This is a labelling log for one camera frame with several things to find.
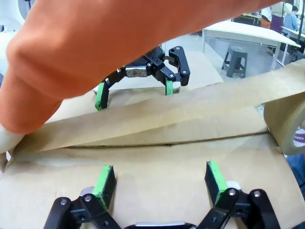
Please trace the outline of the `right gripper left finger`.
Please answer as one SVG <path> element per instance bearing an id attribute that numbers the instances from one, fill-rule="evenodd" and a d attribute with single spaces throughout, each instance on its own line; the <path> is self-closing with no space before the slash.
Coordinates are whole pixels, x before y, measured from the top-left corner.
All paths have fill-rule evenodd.
<path id="1" fill-rule="evenodd" d="M 55 199 L 44 228 L 79 229 L 83 223 L 91 223 L 96 229 L 119 229 L 109 213 L 116 184 L 113 166 L 103 166 L 96 185 L 84 189 L 77 199 Z"/>

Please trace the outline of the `person's left hand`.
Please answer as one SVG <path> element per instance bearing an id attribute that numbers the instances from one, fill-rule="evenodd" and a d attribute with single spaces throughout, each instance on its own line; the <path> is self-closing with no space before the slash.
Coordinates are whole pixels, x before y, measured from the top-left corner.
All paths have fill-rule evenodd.
<path id="1" fill-rule="evenodd" d="M 23 134 L 16 134 L 0 126 L 0 153 L 13 149 L 24 137 Z"/>

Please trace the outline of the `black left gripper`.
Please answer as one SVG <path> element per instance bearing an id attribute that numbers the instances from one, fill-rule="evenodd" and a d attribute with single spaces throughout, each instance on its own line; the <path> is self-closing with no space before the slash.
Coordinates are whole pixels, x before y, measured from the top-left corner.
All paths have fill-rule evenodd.
<path id="1" fill-rule="evenodd" d="M 171 66 L 177 68 L 174 73 L 164 61 L 167 60 Z M 190 78 L 190 68 L 182 46 L 175 46 L 165 55 L 160 45 L 150 50 L 137 60 L 115 70 L 109 74 L 99 85 L 96 93 L 95 108 L 98 111 L 106 109 L 108 106 L 109 89 L 125 76 L 129 78 L 147 77 L 155 75 L 160 70 L 161 82 L 165 86 L 165 95 L 173 95 L 173 83 L 180 83 L 180 86 L 187 86 Z"/>

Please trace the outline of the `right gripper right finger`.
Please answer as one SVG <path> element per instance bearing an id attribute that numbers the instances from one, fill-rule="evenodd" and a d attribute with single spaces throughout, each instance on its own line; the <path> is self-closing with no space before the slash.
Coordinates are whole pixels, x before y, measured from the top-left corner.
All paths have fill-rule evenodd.
<path id="1" fill-rule="evenodd" d="M 248 229 L 279 229 L 280 224 L 263 189 L 245 193 L 229 187 L 216 161 L 206 162 L 205 183 L 212 208 L 198 229 L 223 229 L 230 218 L 238 218 Z"/>

